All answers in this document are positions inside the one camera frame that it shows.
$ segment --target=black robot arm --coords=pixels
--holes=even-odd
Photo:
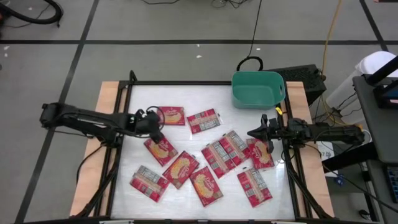
[[[159,143],[163,138],[159,128],[160,118],[155,112],[150,111],[150,108],[146,112],[139,109],[135,114],[105,114],[63,103],[51,103],[43,105],[40,122],[47,129],[66,126],[84,135],[92,135],[109,147],[115,147],[116,138],[121,134],[151,138]]]
[[[327,123],[307,124],[302,119],[292,118],[287,121],[287,127],[277,123],[276,118],[269,120],[267,115],[261,117],[261,126],[248,132],[248,135],[268,142],[268,152],[274,149],[271,139],[285,139],[291,146],[304,147],[309,141],[333,141],[360,145],[364,134],[356,125],[331,127]]]

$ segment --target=teal bin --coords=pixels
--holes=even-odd
[[[232,77],[236,108],[268,110],[284,99],[284,79],[276,72],[236,72]]]

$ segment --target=snack package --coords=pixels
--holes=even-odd
[[[197,168],[199,162],[190,154],[183,151],[163,173],[177,189],[189,178],[191,173]]]
[[[175,155],[178,154],[177,150],[175,150],[175,148],[169,143],[166,137],[163,137],[159,144],[156,144],[153,140],[148,139],[144,142],[144,145],[161,166],[164,166]]]
[[[271,154],[267,152],[267,144],[258,139],[247,139],[254,168],[262,169],[274,166]]]
[[[156,113],[160,117],[160,123],[163,124],[162,112],[165,116],[164,124],[167,125],[185,125],[184,108],[180,106],[160,106],[162,111],[157,110]]]
[[[224,134],[223,138],[221,138],[219,142],[236,166],[240,165],[243,161],[250,158],[251,154],[248,146],[238,136],[238,134],[236,134],[235,131]]]
[[[208,144],[206,148],[202,149],[201,153],[206,158],[217,178],[222,177],[228,171],[235,168],[233,161],[218,141]]]
[[[255,168],[238,174],[238,179],[252,207],[272,198],[264,179]]]
[[[205,167],[194,172],[190,179],[204,207],[223,196],[209,168]]]
[[[187,117],[192,134],[217,127],[221,124],[220,119],[214,109]]]
[[[155,202],[159,201],[167,186],[169,186],[169,183],[170,182],[168,180],[144,166],[140,166],[130,181],[131,186]]]

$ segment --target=gray floor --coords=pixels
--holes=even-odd
[[[250,45],[223,44],[223,40],[250,40],[259,4],[258,0],[251,0],[239,9],[230,5],[215,9],[210,6],[210,0],[181,0],[156,6],[138,0],[99,0],[93,22],[88,26],[86,39],[89,41],[86,42],[79,40],[93,3],[98,0],[58,2],[65,11],[60,28],[32,24],[20,29],[1,29],[0,179],[3,184],[0,198],[5,203],[0,203],[0,223],[12,223],[16,218],[46,135],[39,124],[41,104],[59,99],[68,74],[74,76],[66,103],[90,110],[95,107],[101,82],[127,79],[130,69],[140,80],[230,80]],[[398,45],[393,45],[398,40],[398,4],[365,2],[388,49],[398,54]],[[336,3],[264,0],[256,40],[271,41],[255,44],[252,54],[261,56],[264,68],[310,63],[321,67],[323,46],[309,40],[325,40]],[[11,0],[9,7],[35,17],[46,5],[41,0]],[[52,13],[50,8],[43,17],[50,17]],[[6,24],[18,26],[24,22],[10,18]],[[325,96],[338,87],[363,57],[381,50],[358,1],[343,1],[331,39],[336,42],[329,46]],[[158,41],[122,45],[117,41],[94,44],[91,40]],[[166,44],[162,40],[194,41]],[[219,41],[206,44],[209,40]],[[278,40],[306,42],[278,44]],[[372,42],[346,45],[344,40]],[[79,51],[76,54],[78,44],[81,47],[85,44],[81,54]],[[71,69],[75,57],[78,63]],[[257,66],[247,63],[244,69],[255,70]],[[83,138],[55,134],[25,221],[68,216],[75,190],[75,172],[83,158],[85,144]],[[359,199],[353,199],[352,195],[332,193],[331,196],[337,217],[360,221],[356,216],[358,207],[340,206],[348,204],[347,200],[358,203]]]

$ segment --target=white table surface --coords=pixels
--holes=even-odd
[[[231,86],[133,86],[129,113],[149,106],[183,106],[185,116],[211,108],[220,114],[223,124],[202,133],[191,134],[188,123],[185,126],[165,126],[162,132],[181,153],[187,151],[200,163],[198,169],[209,166],[201,150],[209,143],[221,138],[224,133],[235,130],[245,141],[246,133],[260,126],[263,113],[275,118],[275,110],[242,110],[232,105]],[[177,190],[170,184],[159,200],[154,202],[129,185],[133,173],[144,165],[162,175],[172,161],[161,167],[144,146],[145,139],[125,137],[118,180],[114,194],[113,218],[128,219],[205,219],[205,220],[293,220],[293,205],[285,164],[281,163],[282,143],[274,141],[272,157],[275,167],[261,171],[273,198],[252,208],[236,175],[244,167],[252,167],[248,159],[221,179],[216,179],[223,197],[203,208],[192,183],[187,180]]]

